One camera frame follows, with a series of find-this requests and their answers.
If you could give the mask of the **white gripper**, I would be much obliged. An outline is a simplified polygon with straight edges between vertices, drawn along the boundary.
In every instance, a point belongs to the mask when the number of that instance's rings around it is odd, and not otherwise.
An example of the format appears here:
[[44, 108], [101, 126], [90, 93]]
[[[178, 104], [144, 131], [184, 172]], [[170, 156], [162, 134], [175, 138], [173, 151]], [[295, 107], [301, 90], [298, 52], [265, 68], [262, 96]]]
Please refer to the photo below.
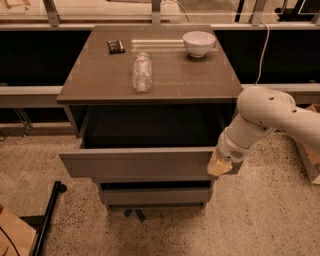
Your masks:
[[214, 150], [207, 172], [215, 177], [232, 170], [232, 163], [240, 163], [250, 153], [249, 137], [233, 128], [225, 128], [218, 139], [217, 150]]

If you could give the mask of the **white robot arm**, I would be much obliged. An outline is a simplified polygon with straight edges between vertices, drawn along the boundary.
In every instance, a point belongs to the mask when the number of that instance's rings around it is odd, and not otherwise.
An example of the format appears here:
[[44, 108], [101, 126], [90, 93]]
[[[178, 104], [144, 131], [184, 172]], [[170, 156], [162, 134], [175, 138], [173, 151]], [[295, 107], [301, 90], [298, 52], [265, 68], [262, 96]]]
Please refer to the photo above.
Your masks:
[[237, 110], [219, 136], [207, 166], [210, 175], [231, 171], [234, 164], [244, 161], [258, 140], [275, 130], [316, 152], [320, 150], [320, 114], [298, 107], [288, 93], [251, 86], [239, 94]]

